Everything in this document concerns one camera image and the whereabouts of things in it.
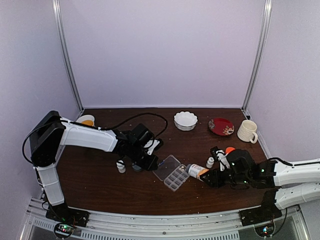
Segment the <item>small white pill bottle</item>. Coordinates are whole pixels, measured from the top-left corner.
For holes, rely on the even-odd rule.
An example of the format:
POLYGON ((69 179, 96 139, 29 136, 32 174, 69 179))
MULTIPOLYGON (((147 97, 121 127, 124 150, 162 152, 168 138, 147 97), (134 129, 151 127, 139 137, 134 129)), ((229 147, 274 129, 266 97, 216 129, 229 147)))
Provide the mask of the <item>small white pill bottle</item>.
POLYGON ((213 157, 209 157, 207 162, 206 162, 206 167, 208 169, 211 169, 213 167, 214 163, 215 163, 214 158, 213 157))

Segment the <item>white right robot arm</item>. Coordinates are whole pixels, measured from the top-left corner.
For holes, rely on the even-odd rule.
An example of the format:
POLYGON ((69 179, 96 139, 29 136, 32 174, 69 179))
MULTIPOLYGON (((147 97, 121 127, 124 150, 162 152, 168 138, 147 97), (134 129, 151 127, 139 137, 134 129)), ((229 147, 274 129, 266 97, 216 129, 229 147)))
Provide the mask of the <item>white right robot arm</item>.
POLYGON ((210 152, 213 159, 224 168, 201 170, 196 178, 212 188, 243 185, 270 189, 268 201, 256 210, 256 216, 261 221, 268 220, 276 212, 276 207, 284 210, 320 198, 319 159, 289 162, 271 157, 256 163, 250 153, 243 149, 225 153, 214 147, 210 152))

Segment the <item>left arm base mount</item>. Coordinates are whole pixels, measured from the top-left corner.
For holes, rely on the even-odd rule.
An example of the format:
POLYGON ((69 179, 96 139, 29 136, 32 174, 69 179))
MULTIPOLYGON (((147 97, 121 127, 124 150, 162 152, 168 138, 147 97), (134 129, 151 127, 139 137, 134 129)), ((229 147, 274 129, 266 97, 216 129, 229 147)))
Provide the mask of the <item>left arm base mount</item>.
POLYGON ((50 208, 45 217, 50 220, 65 223, 70 226, 86 227, 90 213, 85 210, 78 210, 69 207, 53 206, 50 208))

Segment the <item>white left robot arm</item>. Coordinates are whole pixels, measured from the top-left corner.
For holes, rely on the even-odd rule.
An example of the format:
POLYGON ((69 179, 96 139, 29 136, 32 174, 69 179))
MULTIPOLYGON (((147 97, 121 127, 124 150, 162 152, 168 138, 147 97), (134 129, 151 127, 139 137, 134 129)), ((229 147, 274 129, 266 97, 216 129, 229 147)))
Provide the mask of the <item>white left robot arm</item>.
POLYGON ((60 146, 78 146, 128 157, 146 171, 157 170, 154 151, 164 144, 142 123, 133 130, 120 131, 116 126, 102 128, 63 118, 50 111, 26 137, 30 145, 30 162, 40 178, 52 213, 61 222, 72 218, 56 170, 56 155, 60 146))

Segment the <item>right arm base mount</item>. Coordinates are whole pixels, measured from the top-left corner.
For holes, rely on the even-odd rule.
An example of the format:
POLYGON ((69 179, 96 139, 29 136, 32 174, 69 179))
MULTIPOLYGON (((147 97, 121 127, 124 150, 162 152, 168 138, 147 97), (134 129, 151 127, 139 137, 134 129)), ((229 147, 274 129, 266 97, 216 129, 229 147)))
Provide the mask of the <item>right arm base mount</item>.
POLYGON ((239 216, 242 226, 245 227, 280 218, 282 216, 282 211, 279 209, 257 207, 241 210, 239 216))

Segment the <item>grey bottle lid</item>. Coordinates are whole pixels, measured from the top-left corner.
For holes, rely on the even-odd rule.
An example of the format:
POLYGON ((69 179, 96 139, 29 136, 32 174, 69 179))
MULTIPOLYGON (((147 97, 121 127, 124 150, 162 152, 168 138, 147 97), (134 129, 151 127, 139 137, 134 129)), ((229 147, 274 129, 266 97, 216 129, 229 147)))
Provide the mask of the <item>grey bottle lid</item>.
POLYGON ((136 172, 141 172, 141 171, 143 170, 140 166, 138 166, 138 165, 136 165, 136 164, 133 164, 133 165, 132 165, 132 168, 133 168, 133 170, 136 171, 136 172))

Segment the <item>clear plastic pill organizer box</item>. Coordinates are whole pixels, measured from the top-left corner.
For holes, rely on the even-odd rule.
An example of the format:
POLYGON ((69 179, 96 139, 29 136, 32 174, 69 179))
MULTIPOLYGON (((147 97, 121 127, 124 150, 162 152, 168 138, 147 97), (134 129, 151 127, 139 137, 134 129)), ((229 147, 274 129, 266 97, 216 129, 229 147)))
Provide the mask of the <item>clear plastic pill organizer box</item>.
POLYGON ((189 178, 187 167, 172 154, 158 164, 153 174, 173 192, 177 191, 189 178))

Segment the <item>white orange vitamin bottle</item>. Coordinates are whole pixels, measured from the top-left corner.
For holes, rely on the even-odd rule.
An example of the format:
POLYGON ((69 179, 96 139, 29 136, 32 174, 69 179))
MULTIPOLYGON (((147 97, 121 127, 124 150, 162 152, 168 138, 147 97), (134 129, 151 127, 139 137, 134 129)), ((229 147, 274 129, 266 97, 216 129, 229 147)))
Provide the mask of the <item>white orange vitamin bottle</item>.
POLYGON ((202 166, 197 165, 195 163, 188 164, 185 170, 190 177, 193 177, 198 180, 200 180, 201 175, 203 175, 209 171, 208 168, 202 167, 202 166))

